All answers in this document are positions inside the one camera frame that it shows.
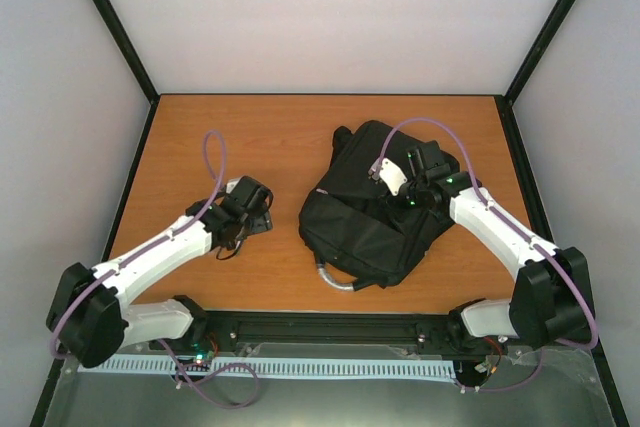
orange wooden surface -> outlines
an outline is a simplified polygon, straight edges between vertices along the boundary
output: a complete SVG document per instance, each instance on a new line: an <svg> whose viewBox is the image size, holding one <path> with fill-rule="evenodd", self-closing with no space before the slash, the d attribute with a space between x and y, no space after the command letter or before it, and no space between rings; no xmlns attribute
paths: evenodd
<svg viewBox="0 0 640 427"><path fill-rule="evenodd" d="M148 289L138 302L186 294L209 309L445 313L478 297L511 295L506 270L460 226L452 227L397 287L344 293L316 274L298 236L298 212L326 171L333 131L355 130L370 119L390 125L429 116L462 138L476 175L517 218L526 214L496 106L491 97L171 95L162 96L113 248L120 255L165 229L213 182L201 156L204 133L225 136L226 179L250 175L274 192L274 229L247 240L236 258L208 255L182 266ZM436 139L463 164L452 140L437 127L403 131ZM219 147L210 156L218 165ZM330 268L339 280L349 276Z"/></svg>

purple cable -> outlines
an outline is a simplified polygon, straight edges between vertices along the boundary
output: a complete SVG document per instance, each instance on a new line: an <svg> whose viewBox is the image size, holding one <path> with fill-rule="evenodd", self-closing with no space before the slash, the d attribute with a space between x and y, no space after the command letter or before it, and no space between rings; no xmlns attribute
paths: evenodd
<svg viewBox="0 0 640 427"><path fill-rule="evenodd" d="M115 270L110 270L106 274L104 274L102 277L99 277L96 280L94 280L89 285L89 287L84 289L80 293L80 295L78 295L78 297L76 297L75 300L71 302L71 305L67 308L67 310L65 310L64 314L62 314L62 317L60 317L60 320L58 320L56 327L53 329L53 332L51 333L51 338L49 339L49 352L51 352L51 355L54 358L67 359L70 357L69 354L61 354L58 352L58 337L60 337L60 332L62 332L62 328L65 326L65 324L69 320L69 317L71 317L71 314L73 314L73 312L78 308L78 306L82 303L82 301L86 299L91 292L96 290L98 286L102 285L102 283L105 280L107 280L109 277L111 277L115 273L116 273Z"/></svg>
<svg viewBox="0 0 640 427"><path fill-rule="evenodd" d="M562 280L567 284L567 287L569 287L569 290L571 291L571 293L575 296L576 301L578 302L578 305L580 305L580 308L582 309L582 312L584 313L584 316L587 319L587 324L589 324L589 329L591 330L591 340L587 344L580 344L580 343L573 342L573 341L567 340L567 339L557 339L556 341L558 343L560 343L560 344L567 345L569 347L573 347L573 348L577 348L577 349L585 349L585 350L591 350L596 345L598 345L598 326L596 325L596 320L593 317L593 314L591 313L591 310L589 309L589 306L587 305L587 302L584 300L584 297L582 296L582 294L580 293L580 291L578 290L576 285L573 283L573 281L571 280L569 275L564 271L564 269L558 263L558 261L556 261L556 259L553 258L553 255L551 255L549 252L544 250L540 245L533 243L532 242L533 241L533 237L531 237L526 232L524 232L520 227L518 227L516 224L514 224L511 221L511 219L509 219L506 215L504 215L502 212L500 212L494 206L489 205L489 200L482 194L482 192L480 191L480 187L478 186L478 181L477 181L475 173L473 171L473 167L471 165L471 159L469 158L469 154L467 153L467 149L465 149L464 144L462 143L460 138L455 134L455 132L453 132L453 130L451 130L449 127L447 127L442 122L439 122L439 121L437 121L435 119L430 119L429 117L414 117L412 119L407 119L407 120L404 120L404 121L400 122L393 129L391 129L391 132L389 132L389 135L387 135L387 138L384 140L384 144L382 145L382 150L380 151L380 157L378 158L378 167L377 167L376 172L375 172L376 175L378 175L380 173L380 168L382 167L382 160L384 159L384 154L387 151L387 147L389 146L389 143L391 142L391 138L393 137L393 135L401 127L403 127L403 126L405 126L407 124L411 124L413 122L427 122L429 124L437 125L438 127L443 129L447 134L449 134L451 136L451 138L456 142L456 144L458 144L458 147L460 148L460 151L462 152L462 156L464 157L464 161L467 164L467 170L469 171L469 177L471 178L471 184L473 185L473 190L475 191L476 195L478 196L478 199L480 199L480 201L485 206L487 206L487 208L491 212L493 212L500 220L502 220L502 222L504 222L507 226L509 226L509 228L511 228L511 230L513 230L516 234L518 234L526 242L531 244L531 246L536 251L538 251L547 261L549 261L549 263L554 268L554 270L558 273L558 275L562 278Z"/></svg>
<svg viewBox="0 0 640 427"><path fill-rule="evenodd" d="M213 168L211 167L211 164L209 163L209 156L207 155L207 144L209 142L209 138L212 135L215 135L218 138L218 140L220 141L221 159L220 159L220 175L219 176L216 176L215 172L213 171ZM218 191L220 190L220 186L222 184L222 178L224 177L224 171L225 171L226 163L227 163L227 147L226 147L226 145L224 143L224 139L222 138L222 134L220 134L220 132L218 132L217 130L210 130L209 132L207 132L205 134L204 140L202 142L202 152L203 152L203 157L204 157L205 163L207 164L207 170L209 170L209 173L214 178L214 180L217 180L216 181L216 185L215 185L215 187L213 189L213 192L211 193L211 196L209 197L209 199L207 199L207 201L202 206L200 211L196 215L194 215L191 218L191 220L189 220L186 224L184 224L182 227L176 229L173 232L173 235L178 235L178 234L184 232L189 227L191 227L195 222L197 222L204 215L204 213L207 211L207 209L211 206L211 204L213 203L213 201L216 198L216 195L218 194ZM160 238L154 240L153 242L151 242L150 244L144 246L142 249L138 250L137 252L135 252L134 254L130 255L129 257L127 257L122 262L120 262L120 264L119 264L120 269L125 268L128 264L130 264L131 262L133 262L134 260L139 258L141 255L146 254L151 249L157 247L158 245L162 244L163 242L165 242L167 240L169 240L169 236L160 237ZM62 332L62 329L64 328L65 324L69 320L69 317L71 317L73 312L78 308L78 306L82 303L82 301L84 299L86 299L89 296L89 294L91 294L91 292L93 292L95 289L97 289L98 286L102 285L102 283L105 280L107 280L112 275L115 275L115 273L116 273L115 270L110 270L107 273L105 273L102 277L100 277L100 278L96 279L95 281L93 281L89 285L89 287L87 287L85 290L83 290L82 293L80 295L78 295L78 297L71 303L71 305L69 305L69 307L67 307L67 310L65 310L64 314L62 314L62 317L60 317L60 320L56 324L56 327L53 329L53 332L51 333L51 338L49 339L49 351L51 352L51 355L53 357L55 357L56 359L65 359L65 358L69 357L68 355L60 354L58 352L58 338L60 337L60 332Z"/></svg>
<svg viewBox="0 0 640 427"><path fill-rule="evenodd" d="M191 380L191 377L189 377L189 374L187 373L184 366L182 365L182 362L180 362L180 360L176 356L175 352L171 350L171 347L169 347L169 345L162 339L158 339L158 343L160 343L160 345L162 345L165 348L165 350L169 354L169 357L171 357L173 362L176 364L178 371L180 371L180 374L187 381L187 384L189 384L189 387L191 387L200 397L202 397L204 400L206 400L210 404L213 404L216 407L220 407L221 409L227 409L227 410L242 409L243 407L247 407L251 405L253 402L255 402L256 398L258 397L258 392L260 391L260 380L258 379L258 374L256 374L256 371L253 370L253 368L249 364L234 362L234 363L225 365L224 367L221 367L218 370L211 372L206 377L203 377L202 379L199 379L196 382L194 382L193 380ZM249 397L249 399L245 400L244 402L240 402L239 404L224 404L222 402L218 402L208 397L202 391L202 389L198 387L198 384L204 384L205 382L208 382L213 378L215 378L216 376L218 376L220 373L233 369L235 367L239 367L246 370L251 374L251 377L253 377L253 384L254 384L253 392Z"/></svg>
<svg viewBox="0 0 640 427"><path fill-rule="evenodd" d="M497 393L501 393L501 392L509 392L511 390L515 390L515 389L519 389L520 387L524 387L525 385L527 385L528 383L532 382L536 377L538 377L538 375L540 374L540 371L542 370L542 358L544 357L544 349L540 349L540 356L538 357L538 365L536 365L536 368L533 372L531 372L531 374L529 374L529 376L524 379L521 380L520 382L513 384L513 385L508 385L507 387L494 387L494 388L490 388L490 387L480 387L480 389L478 390L478 392L486 392L488 394L497 394ZM470 386L465 386L462 385L460 382L458 382L457 380L454 381L454 383L462 388L473 388Z"/></svg>

